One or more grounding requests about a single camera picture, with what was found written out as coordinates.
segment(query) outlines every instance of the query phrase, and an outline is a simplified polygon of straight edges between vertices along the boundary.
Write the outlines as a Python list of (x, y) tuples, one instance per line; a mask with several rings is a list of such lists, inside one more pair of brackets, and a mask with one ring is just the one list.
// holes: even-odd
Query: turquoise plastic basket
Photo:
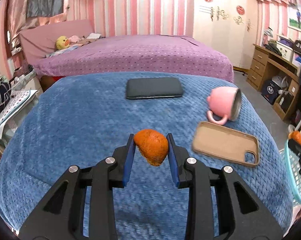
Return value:
[(294, 205), (301, 205), (301, 175), (299, 174), (300, 164), (298, 156), (288, 147), (288, 140), (282, 154), (285, 162), (289, 183), (294, 196)]

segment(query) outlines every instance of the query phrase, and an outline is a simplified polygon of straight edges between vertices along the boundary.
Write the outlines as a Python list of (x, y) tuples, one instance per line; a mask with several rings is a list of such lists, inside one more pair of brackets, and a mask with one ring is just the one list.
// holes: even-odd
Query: pink mug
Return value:
[[(210, 111), (207, 118), (210, 122), (224, 125), (227, 120), (235, 121), (239, 115), (242, 105), (242, 93), (240, 89), (233, 87), (217, 87), (212, 90), (207, 97)], [(218, 115), (222, 119), (216, 121), (212, 114)]]

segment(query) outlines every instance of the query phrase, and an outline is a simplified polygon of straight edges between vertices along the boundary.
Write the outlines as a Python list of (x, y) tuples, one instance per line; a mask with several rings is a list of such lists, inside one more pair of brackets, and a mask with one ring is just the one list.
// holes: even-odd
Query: wooden desk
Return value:
[(295, 110), (299, 95), (299, 78), (296, 76), (297, 67), (274, 52), (256, 44), (254, 46), (255, 52), (251, 68), (248, 71), (247, 82), (257, 91), (261, 91), (266, 80), (271, 79), (280, 72), (284, 72), (287, 75), (287, 82), (289, 84), (288, 91), (293, 95), (293, 100), (286, 113), (279, 105), (280, 97), (276, 99), (273, 109), (282, 120), (287, 119)]

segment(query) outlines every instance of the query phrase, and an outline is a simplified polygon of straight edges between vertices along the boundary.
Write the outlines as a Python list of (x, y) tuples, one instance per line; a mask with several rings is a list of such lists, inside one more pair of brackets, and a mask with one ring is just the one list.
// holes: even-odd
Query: green grass in picture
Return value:
[(300, 27), (298, 27), (298, 21), (294, 20), (294, 19), (289, 19), (289, 25), (291, 27), (295, 27), (295, 28), (298, 28), (298, 29), (301, 29), (301, 23), (300, 23)]

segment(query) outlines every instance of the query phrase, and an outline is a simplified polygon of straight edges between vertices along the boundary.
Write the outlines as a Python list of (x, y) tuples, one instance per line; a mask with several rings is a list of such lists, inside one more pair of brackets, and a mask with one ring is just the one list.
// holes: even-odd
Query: blue gripper pad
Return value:
[(123, 175), (123, 184), (126, 187), (127, 183), (129, 182), (130, 174), (132, 171), (132, 163), (134, 161), (136, 144), (134, 143), (133, 136), (128, 141), (128, 153), (124, 165), (124, 175)]
[(166, 138), (168, 140), (168, 161), (169, 161), (169, 167), (172, 174), (172, 181), (174, 182), (175, 186), (178, 188), (180, 180), (178, 176), (177, 160), (169, 136), (167, 135)]

